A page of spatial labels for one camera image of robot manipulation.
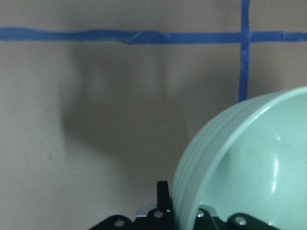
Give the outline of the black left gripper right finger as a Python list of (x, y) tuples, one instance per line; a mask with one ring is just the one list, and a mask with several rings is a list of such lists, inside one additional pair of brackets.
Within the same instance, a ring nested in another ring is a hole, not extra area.
[(195, 230), (225, 230), (225, 222), (212, 216), (207, 210), (200, 208), (194, 223)]

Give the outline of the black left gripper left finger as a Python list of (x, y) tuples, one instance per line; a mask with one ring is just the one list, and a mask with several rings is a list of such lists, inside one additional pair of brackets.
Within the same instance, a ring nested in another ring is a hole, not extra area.
[(158, 181), (156, 184), (157, 204), (147, 213), (147, 230), (173, 230), (173, 205), (167, 181)]

